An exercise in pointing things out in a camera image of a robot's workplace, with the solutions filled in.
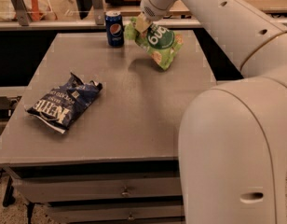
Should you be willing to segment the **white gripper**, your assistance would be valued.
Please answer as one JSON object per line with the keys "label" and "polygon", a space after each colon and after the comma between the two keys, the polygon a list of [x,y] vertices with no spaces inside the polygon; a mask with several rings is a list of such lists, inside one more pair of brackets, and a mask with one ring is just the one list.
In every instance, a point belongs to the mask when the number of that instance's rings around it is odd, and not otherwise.
{"label": "white gripper", "polygon": [[142,0],[140,8],[143,14],[137,17],[135,29],[143,33],[152,21],[159,21],[170,11],[177,0]]}

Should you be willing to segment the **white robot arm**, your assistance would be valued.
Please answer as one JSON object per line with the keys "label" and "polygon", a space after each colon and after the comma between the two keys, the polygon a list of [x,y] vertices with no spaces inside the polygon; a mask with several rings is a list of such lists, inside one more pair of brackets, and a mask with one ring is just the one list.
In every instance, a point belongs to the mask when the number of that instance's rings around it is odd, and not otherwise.
{"label": "white robot arm", "polygon": [[[151,21],[177,0],[142,0]],[[287,224],[287,26],[243,0],[180,0],[243,78],[198,95],[178,140],[186,224]]]}

